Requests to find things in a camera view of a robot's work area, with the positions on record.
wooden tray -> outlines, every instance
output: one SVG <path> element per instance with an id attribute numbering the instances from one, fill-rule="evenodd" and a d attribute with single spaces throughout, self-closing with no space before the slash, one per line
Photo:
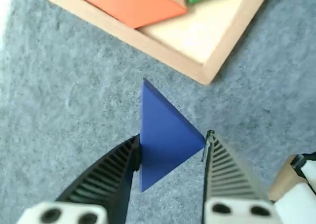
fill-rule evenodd
<path id="1" fill-rule="evenodd" d="M 132 29 L 84 0 L 49 0 L 201 84 L 209 84 L 264 0 L 205 0 Z"/>

orange tangram piece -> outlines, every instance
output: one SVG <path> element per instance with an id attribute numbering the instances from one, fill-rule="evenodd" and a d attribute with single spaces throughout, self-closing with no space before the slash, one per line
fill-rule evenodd
<path id="1" fill-rule="evenodd" d="M 86 0 L 134 29 L 185 14 L 173 0 Z"/>

carpet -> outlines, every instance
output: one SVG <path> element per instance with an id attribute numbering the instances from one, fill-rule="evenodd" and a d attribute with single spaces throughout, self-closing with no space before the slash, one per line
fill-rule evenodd
<path id="1" fill-rule="evenodd" d="M 54 200 L 139 132 L 143 77 L 268 189 L 289 154 L 315 150 L 315 25 L 316 0 L 267 0 L 202 86 L 46 0 L 12 0 L 0 53 L 1 223 Z M 135 174 L 126 223 L 199 223 L 201 156 L 144 193 Z"/>

screw hole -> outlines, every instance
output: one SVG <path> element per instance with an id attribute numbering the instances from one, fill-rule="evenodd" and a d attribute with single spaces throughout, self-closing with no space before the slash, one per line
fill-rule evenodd
<path id="1" fill-rule="evenodd" d="M 220 214 L 230 214 L 232 213 L 231 209 L 222 203 L 213 205 L 213 212 Z"/>
<path id="2" fill-rule="evenodd" d="M 47 210 L 41 217 L 41 222 L 44 224 L 54 223 L 59 219 L 61 211 L 57 208 Z"/>
<path id="3" fill-rule="evenodd" d="M 257 215 L 257 216 L 263 216 L 263 217 L 271 216 L 270 212 L 267 209 L 260 206 L 253 206 L 250 209 L 250 211 L 253 215 Z"/>
<path id="4" fill-rule="evenodd" d="M 95 224 L 97 222 L 97 216 L 93 213 L 84 214 L 79 219 L 79 224 Z"/>

blue wooden triangle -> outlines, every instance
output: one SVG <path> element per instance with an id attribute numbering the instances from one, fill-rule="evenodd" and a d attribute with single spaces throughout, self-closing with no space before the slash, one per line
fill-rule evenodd
<path id="1" fill-rule="evenodd" d="M 141 192 L 205 146 L 203 135 L 146 79 L 140 144 Z"/>

